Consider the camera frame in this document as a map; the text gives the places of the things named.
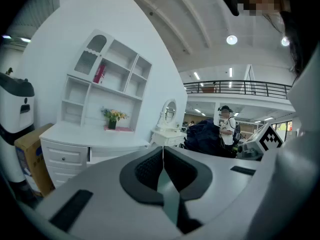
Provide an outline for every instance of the white desk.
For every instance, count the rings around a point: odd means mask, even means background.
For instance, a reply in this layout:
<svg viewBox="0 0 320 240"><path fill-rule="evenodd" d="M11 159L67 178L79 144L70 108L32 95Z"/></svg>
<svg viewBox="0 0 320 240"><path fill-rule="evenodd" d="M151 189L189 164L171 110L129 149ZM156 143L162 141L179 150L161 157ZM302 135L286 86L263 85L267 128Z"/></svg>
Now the white desk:
<svg viewBox="0 0 320 240"><path fill-rule="evenodd" d="M157 131L152 130L153 135L151 137L150 145L156 143L159 146L179 147L180 144L185 142L184 138L187 138L187 134L181 131Z"/></svg>
<svg viewBox="0 0 320 240"><path fill-rule="evenodd" d="M103 126L80 127L68 122L55 124L40 135L40 140L45 165L56 188L91 165L149 146L134 132L105 131Z"/></svg>

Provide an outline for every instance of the cardboard box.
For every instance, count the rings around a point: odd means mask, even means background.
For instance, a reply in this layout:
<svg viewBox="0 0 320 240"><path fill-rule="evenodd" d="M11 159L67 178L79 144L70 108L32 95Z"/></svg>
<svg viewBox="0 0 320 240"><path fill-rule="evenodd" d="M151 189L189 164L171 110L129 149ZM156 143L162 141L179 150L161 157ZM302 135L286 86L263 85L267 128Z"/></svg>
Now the cardboard box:
<svg viewBox="0 0 320 240"><path fill-rule="evenodd" d="M48 130L48 123L18 138L14 142L15 151L22 171L33 192L41 197L47 196L55 189L47 171L39 136Z"/></svg>

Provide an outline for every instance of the red book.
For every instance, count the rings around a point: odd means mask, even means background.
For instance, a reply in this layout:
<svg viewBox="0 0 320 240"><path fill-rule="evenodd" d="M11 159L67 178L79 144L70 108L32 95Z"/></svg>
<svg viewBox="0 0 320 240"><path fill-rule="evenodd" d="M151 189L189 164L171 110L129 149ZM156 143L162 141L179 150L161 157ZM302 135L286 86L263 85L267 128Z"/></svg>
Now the red book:
<svg viewBox="0 0 320 240"><path fill-rule="evenodd" d="M104 70L105 70L105 65L101 64L94 75L94 78L93 78L94 83L99 84L99 80L101 76L104 74Z"/></svg>

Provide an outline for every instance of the potted flower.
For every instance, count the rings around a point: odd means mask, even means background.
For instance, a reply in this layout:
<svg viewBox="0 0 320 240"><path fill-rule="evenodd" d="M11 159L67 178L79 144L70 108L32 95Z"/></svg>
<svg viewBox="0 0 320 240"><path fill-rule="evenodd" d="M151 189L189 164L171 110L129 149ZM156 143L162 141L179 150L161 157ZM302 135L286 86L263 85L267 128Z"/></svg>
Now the potted flower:
<svg viewBox="0 0 320 240"><path fill-rule="evenodd" d="M114 109L107 109L103 107L101 112L106 119L109 119L108 128L113 130L116 129L117 120L119 121L120 119L128 118L127 114Z"/></svg>

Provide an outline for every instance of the white machine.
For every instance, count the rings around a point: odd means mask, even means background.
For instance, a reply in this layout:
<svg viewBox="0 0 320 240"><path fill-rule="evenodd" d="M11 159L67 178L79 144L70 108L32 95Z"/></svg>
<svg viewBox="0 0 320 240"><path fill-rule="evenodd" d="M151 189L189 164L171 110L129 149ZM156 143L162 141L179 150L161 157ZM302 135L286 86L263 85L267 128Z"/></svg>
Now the white machine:
<svg viewBox="0 0 320 240"><path fill-rule="evenodd" d="M25 180L14 142L34 127L34 88L28 80L0 73L0 164L7 180Z"/></svg>
<svg viewBox="0 0 320 240"><path fill-rule="evenodd" d="M245 143L238 146L236 157L247 160L260 160L265 152L280 148L283 141L270 123L260 127Z"/></svg>

